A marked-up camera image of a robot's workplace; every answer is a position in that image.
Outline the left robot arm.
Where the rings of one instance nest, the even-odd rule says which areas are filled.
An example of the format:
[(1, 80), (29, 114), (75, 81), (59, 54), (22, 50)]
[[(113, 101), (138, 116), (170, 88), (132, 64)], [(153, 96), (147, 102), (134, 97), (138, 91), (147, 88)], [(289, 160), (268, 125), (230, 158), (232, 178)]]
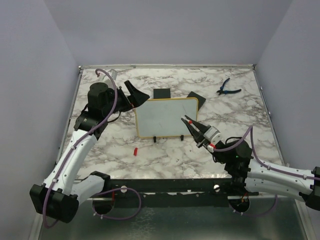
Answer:
[(106, 197), (115, 191), (107, 174), (94, 171), (80, 183), (75, 183), (78, 171), (85, 158), (108, 126), (109, 117), (140, 107), (150, 97), (125, 81), (129, 91), (126, 96), (121, 87), (109, 87), (97, 82), (89, 87), (87, 105), (75, 121), (69, 144), (60, 160), (43, 181), (34, 184), (30, 197), (37, 213), (42, 215), (43, 224), (50, 228), (47, 218), (55, 222), (69, 223), (79, 206), (91, 197)]

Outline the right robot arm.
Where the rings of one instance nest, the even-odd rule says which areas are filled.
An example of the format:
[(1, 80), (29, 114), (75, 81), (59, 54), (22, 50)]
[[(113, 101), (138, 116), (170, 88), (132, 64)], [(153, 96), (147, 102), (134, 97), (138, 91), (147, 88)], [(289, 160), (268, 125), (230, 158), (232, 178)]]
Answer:
[(289, 197), (313, 210), (320, 209), (320, 169), (299, 169), (258, 158), (253, 142), (253, 127), (232, 142), (221, 140), (220, 131), (185, 115), (181, 118), (198, 148), (206, 149), (215, 163), (224, 165), (231, 176), (229, 189), (236, 195), (269, 193)]

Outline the red and white marker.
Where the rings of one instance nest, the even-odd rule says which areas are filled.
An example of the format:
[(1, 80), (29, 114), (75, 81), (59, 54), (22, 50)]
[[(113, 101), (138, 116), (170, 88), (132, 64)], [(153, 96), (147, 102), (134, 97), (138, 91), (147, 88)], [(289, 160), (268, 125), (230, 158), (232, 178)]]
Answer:
[(193, 124), (193, 121), (192, 121), (192, 120), (187, 119), (187, 118), (185, 118), (185, 117), (183, 117), (182, 120), (183, 120), (184, 122), (188, 123), (189, 125), (192, 125), (192, 124)]

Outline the red marker cap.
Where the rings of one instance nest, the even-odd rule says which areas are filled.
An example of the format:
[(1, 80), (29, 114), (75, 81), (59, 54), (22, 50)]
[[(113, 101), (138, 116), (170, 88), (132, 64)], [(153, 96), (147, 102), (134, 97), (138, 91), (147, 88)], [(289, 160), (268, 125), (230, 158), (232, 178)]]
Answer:
[(136, 148), (134, 149), (133, 155), (134, 155), (134, 156), (137, 156), (137, 153), (138, 153), (138, 148), (136, 147)]

